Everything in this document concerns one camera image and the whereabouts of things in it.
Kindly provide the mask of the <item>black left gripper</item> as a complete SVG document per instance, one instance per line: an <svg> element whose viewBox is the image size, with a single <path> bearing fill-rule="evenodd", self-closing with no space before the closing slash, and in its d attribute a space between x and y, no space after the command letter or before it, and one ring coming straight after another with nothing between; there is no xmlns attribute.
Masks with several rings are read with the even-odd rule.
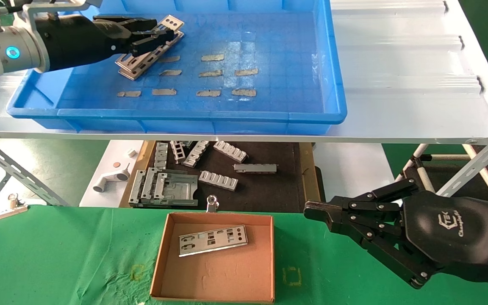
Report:
<svg viewBox="0 0 488 305"><path fill-rule="evenodd" d="M48 56L47 71L93 64L116 54L138 57L172 41L172 29L155 29L156 19L128 16L37 17L36 29Z"/></svg>

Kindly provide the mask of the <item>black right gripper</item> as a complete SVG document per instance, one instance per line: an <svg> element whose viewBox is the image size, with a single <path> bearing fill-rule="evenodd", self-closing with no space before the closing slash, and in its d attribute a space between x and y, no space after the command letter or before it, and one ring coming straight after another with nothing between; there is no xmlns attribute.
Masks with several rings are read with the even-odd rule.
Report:
<svg viewBox="0 0 488 305"><path fill-rule="evenodd" d="M304 216L349 237L414 289L428 282L434 268L467 281L488 283L488 201L418 191L415 181L407 178L354 198L308 201ZM432 263L396 235L351 220L343 222L351 216L394 222L402 211L396 201L404 198L407 239Z"/></svg>

